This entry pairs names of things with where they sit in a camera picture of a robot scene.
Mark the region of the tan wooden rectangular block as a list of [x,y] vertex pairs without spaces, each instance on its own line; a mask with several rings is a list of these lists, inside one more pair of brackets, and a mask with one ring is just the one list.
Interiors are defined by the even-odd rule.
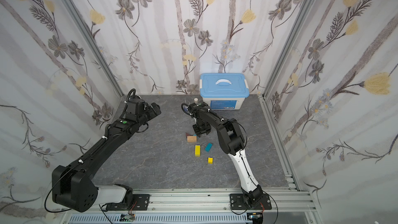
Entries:
[[188,143],[196,143],[197,142],[197,136],[187,136],[187,142]]

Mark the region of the yellow rectangular block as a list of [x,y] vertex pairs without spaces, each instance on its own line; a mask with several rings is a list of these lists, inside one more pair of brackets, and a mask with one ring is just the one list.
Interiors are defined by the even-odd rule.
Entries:
[[194,152],[196,157],[199,157],[201,155],[201,146],[200,145],[196,145],[195,146],[195,152]]

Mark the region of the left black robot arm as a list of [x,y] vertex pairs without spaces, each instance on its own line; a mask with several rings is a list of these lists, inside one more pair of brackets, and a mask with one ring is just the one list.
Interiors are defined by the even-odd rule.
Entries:
[[118,119],[105,127],[104,135],[82,156],[68,166],[58,166],[52,172],[52,188],[47,197],[65,209],[83,213],[94,205],[108,210],[125,210],[135,201],[132,189],[124,185],[96,186],[92,179],[111,155],[140,128],[161,114],[160,106],[148,104],[136,90],[127,94],[124,109]]

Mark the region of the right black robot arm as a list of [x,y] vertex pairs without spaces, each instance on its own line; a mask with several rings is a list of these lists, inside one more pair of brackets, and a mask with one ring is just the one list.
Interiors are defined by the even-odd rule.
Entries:
[[239,176],[244,204],[253,208],[262,200],[264,192],[255,179],[246,156],[247,136],[235,119],[226,119],[206,103],[182,103],[182,111],[195,120],[192,126],[197,137],[215,129],[221,150],[232,160]]

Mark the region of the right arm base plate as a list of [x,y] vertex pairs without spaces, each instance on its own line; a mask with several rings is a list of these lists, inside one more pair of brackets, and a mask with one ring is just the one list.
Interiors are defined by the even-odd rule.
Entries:
[[232,210],[271,210],[272,201],[270,200],[269,195],[263,194],[262,198],[254,204],[252,207],[249,207],[243,198],[243,194],[229,194],[229,200]]

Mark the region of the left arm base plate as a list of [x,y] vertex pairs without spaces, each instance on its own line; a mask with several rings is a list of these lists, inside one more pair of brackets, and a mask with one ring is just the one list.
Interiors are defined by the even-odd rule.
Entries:
[[108,203],[106,211],[146,211],[150,194],[127,194],[120,203]]

